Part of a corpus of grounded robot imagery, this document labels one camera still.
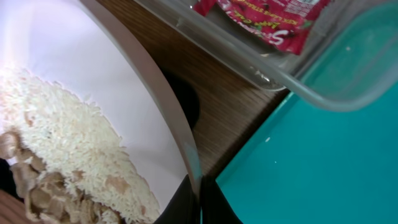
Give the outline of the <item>pink plate with food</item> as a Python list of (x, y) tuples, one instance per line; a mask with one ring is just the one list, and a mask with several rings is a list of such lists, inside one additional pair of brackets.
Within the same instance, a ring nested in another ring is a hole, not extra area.
[(98, 105), (165, 210), (201, 168), (173, 89), (133, 34), (96, 1), (1, 0), (1, 65), (23, 67)]

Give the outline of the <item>red snack wrapper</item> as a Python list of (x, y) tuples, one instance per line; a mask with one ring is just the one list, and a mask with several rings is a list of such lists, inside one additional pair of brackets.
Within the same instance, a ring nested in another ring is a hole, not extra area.
[(213, 6), (277, 50), (301, 54), (321, 11), (330, 0), (199, 0), (192, 9), (206, 16)]

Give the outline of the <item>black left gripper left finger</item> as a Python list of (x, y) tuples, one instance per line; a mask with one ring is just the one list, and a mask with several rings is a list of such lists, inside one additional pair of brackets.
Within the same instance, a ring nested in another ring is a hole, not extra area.
[(188, 175), (154, 224), (199, 224), (199, 203)]

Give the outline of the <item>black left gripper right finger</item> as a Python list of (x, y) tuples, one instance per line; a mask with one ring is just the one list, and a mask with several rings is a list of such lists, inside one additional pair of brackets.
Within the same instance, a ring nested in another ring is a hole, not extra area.
[(200, 206), (202, 224), (243, 224), (212, 177), (201, 180)]

